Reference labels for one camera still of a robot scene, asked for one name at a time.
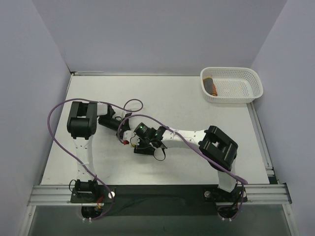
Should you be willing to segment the orange grey towel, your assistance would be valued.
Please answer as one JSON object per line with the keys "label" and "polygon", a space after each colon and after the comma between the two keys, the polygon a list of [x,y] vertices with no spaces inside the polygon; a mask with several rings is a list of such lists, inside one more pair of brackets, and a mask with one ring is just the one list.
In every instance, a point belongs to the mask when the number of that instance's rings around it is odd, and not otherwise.
{"label": "orange grey towel", "polygon": [[205,91],[211,96],[217,96],[216,86],[212,77],[207,77],[202,80]]}

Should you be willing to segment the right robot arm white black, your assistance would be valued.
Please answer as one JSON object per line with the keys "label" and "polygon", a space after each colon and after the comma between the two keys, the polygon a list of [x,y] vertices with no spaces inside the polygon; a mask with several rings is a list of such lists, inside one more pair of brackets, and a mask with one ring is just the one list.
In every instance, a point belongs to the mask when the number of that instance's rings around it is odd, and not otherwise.
{"label": "right robot arm white black", "polygon": [[238,145],[218,127],[210,126],[207,130],[199,131],[170,131],[163,126],[154,129],[140,123],[134,134],[139,138],[136,149],[143,148],[145,154],[154,154],[158,148],[191,148],[202,153],[218,172],[220,199],[228,202],[236,196],[237,180],[228,173],[235,174]]}

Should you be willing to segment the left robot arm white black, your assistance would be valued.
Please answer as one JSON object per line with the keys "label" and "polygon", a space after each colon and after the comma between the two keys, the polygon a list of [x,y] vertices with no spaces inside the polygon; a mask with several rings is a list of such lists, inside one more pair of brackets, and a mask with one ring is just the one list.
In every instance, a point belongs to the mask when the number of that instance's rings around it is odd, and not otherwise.
{"label": "left robot arm white black", "polygon": [[77,180],[73,195],[92,203],[103,195],[104,186],[96,180],[93,164],[92,141],[96,133],[97,121],[113,130],[117,130],[120,121],[114,118],[115,111],[111,105],[96,102],[78,102],[71,104],[67,131],[73,138],[77,161]]}

